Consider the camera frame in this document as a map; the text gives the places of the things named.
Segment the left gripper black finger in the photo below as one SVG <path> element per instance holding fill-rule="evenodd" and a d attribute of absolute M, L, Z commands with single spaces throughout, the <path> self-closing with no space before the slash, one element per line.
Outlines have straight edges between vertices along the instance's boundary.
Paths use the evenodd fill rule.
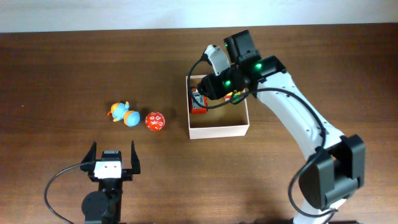
<path fill-rule="evenodd" d="M 132 170 L 141 169 L 141 164 L 135 149 L 134 141 L 131 141 L 131 168 Z"/>
<path fill-rule="evenodd" d="M 96 160 L 96 146 L 97 143 L 94 141 L 90 147 L 90 150 L 87 152 L 86 156 L 82 160 L 82 164 L 93 163 Z"/>

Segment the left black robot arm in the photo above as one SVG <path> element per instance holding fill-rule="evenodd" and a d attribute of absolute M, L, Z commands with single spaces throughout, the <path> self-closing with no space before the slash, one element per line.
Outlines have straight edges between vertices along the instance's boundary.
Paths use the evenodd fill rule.
<path fill-rule="evenodd" d="M 85 223 L 120 223 L 123 183 L 132 181 L 134 175 L 141 173 L 134 143 L 131 143 L 130 168 L 122 168 L 121 151 L 104 151 L 97 159 L 95 142 L 81 163 L 81 170 L 92 182 L 98 183 L 98 190 L 89 193 L 81 203 Z"/>

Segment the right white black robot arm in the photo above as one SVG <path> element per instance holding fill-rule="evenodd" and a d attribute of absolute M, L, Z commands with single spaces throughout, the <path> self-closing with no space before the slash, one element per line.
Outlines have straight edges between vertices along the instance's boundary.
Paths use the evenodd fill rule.
<path fill-rule="evenodd" d="M 364 185 L 364 141 L 347 137 L 329 123 L 300 92 L 285 65 L 262 57 L 248 30 L 224 39 L 224 50 L 208 45 L 199 62 L 212 66 L 198 83 L 210 100 L 231 95 L 238 104 L 252 95 L 266 105 L 296 140 L 306 163 L 292 177 L 287 194 L 296 210 L 290 223 L 329 223 Z"/>

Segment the red ball with white letters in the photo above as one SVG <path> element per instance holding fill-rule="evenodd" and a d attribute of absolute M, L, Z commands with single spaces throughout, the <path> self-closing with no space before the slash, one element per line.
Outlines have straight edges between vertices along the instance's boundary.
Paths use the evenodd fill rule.
<path fill-rule="evenodd" d="M 146 116 L 145 124 L 151 131 L 160 131 L 165 126 L 165 118 L 162 113 L 153 111 Z"/>

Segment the multicoloured puzzle cube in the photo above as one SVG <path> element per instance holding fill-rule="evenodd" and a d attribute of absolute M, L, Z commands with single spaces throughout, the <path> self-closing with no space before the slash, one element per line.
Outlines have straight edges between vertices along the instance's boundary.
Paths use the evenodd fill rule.
<path fill-rule="evenodd" d="M 242 96 L 242 94 L 242 91 L 230 92 L 224 97 L 224 100 L 236 105 L 245 99 L 245 96 Z"/>

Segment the red toy car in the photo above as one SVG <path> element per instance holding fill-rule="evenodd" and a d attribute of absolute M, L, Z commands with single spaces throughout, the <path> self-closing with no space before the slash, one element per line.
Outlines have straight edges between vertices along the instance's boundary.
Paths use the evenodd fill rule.
<path fill-rule="evenodd" d="M 207 106 L 207 97 L 201 95 L 196 88 L 192 88 L 191 91 L 192 96 L 197 100 L 197 102 L 199 102 L 199 104 Z M 189 99 L 189 102 L 191 114 L 205 114 L 208 111 L 206 108 L 202 108 L 195 103 L 192 98 Z"/>

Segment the blue and orange toy figure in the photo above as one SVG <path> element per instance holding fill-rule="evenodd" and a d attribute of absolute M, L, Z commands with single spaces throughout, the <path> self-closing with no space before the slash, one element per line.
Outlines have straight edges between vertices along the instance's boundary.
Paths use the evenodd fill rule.
<path fill-rule="evenodd" d="M 111 105 L 111 109 L 107 115 L 113 118 L 113 122 L 123 121 L 126 126 L 133 127 L 139 124 L 141 116 L 138 111 L 129 109 L 129 102 L 122 103 L 121 101 Z"/>

